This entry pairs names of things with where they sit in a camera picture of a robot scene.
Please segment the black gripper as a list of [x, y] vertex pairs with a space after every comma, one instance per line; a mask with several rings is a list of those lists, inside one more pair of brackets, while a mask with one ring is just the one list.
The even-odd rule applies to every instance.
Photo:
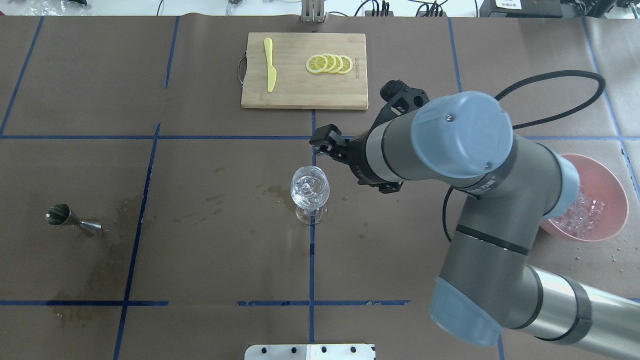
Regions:
[[350, 171], [358, 178], [358, 185], [377, 188], [382, 194], [397, 193], [402, 189], [403, 182], [384, 180], [370, 166], [366, 153], [370, 134], [370, 131], [366, 131], [347, 139], [336, 125], [329, 124], [314, 130], [309, 144], [316, 153], [348, 165]]

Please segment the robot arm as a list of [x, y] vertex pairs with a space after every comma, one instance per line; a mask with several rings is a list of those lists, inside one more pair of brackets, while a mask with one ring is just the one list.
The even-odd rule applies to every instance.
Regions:
[[639, 358], [639, 304], [528, 264], [538, 228], [579, 194], [576, 167], [514, 132], [493, 96], [396, 95], [369, 130], [345, 139], [333, 124], [310, 144], [349, 166], [361, 185], [396, 192], [439, 180], [467, 194], [436, 279], [430, 317], [476, 346], [517, 330], [618, 360]]

